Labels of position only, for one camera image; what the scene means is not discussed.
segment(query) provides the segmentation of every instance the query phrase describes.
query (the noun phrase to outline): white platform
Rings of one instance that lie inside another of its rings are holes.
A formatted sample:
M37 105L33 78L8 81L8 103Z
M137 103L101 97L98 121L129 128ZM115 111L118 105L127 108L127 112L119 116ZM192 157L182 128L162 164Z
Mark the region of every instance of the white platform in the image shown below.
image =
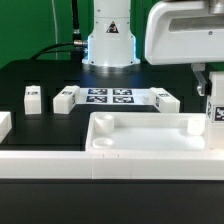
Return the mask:
M0 178L224 180L224 150L204 146L205 119L205 114L95 112L86 151L0 151ZM94 147L99 138L110 141Z

